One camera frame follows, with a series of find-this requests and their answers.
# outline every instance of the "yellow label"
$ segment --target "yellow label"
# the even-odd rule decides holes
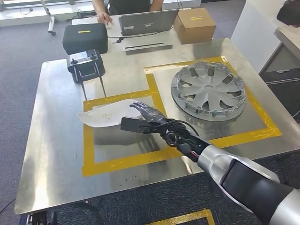
[[[194,16],[194,17],[190,17],[191,20],[201,20],[202,16]]]
[[[90,32],[90,30],[81,30],[81,31],[78,31],[78,33],[90,33]]]

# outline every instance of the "black case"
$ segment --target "black case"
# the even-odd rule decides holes
[[[300,25],[300,0],[285,1],[277,19],[286,25]]]
[[[103,23],[69,25],[66,27],[63,39],[63,46],[68,55],[90,49],[103,54],[108,50],[107,43],[107,31]]]

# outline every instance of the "silver robot arm segment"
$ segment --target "silver robot arm segment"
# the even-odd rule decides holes
[[[299,191],[280,184],[272,171],[213,145],[205,148],[197,163],[228,198],[264,225],[300,225]]]

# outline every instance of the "yellow tape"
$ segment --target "yellow tape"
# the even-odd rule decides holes
[[[204,59],[205,61],[210,62],[222,62],[228,65],[232,72],[237,74],[227,60],[225,57],[216,57]],[[90,101],[84,102],[84,111],[90,111],[94,106],[104,105],[114,103],[117,101],[124,100],[127,98],[142,98],[147,96],[152,96],[154,105],[161,110],[164,115],[166,110],[162,103],[159,90],[155,82],[155,78],[153,72],[158,70],[173,69],[184,67],[190,64],[197,62],[197,60],[187,61],[187,62],[178,62],[173,64],[165,64],[154,67],[144,68],[147,82],[149,86],[148,90],[141,90],[136,92],[130,92],[117,96],[111,96],[106,98],[93,99]],[[281,132],[276,126],[276,124],[268,116],[266,111],[264,110],[247,87],[246,91],[248,97],[248,101],[257,112],[258,115],[265,124],[266,128],[246,132],[242,134],[231,135],[227,137],[222,137],[217,139],[210,140],[210,143],[214,144],[219,148],[225,148],[229,146],[243,144],[253,142],[257,140],[262,140],[269,137],[275,137],[282,135]],[[163,160],[167,160],[174,157],[182,156],[180,152],[175,148],[167,147],[163,150],[148,152],[144,154],[138,154],[134,156],[128,156],[123,158],[112,159],[106,162],[95,163],[94,146],[93,129],[87,125],[84,125],[84,166],[82,168],[82,174],[84,176],[93,176],[99,173],[107,173],[116,170],[126,169],[133,166],[145,165],[149,163],[159,162]]]
[[[194,16],[194,17],[190,17],[191,20],[201,20],[202,16]]]
[[[215,222],[210,210],[201,210],[179,217],[161,220],[148,225],[176,225],[201,218],[207,218],[209,225],[215,225]]]
[[[81,31],[78,31],[78,33],[90,33],[90,32],[90,30],[81,30]]]

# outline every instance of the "black shirt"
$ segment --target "black shirt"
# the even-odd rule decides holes
[[[109,0],[111,15],[148,12],[150,0]]]

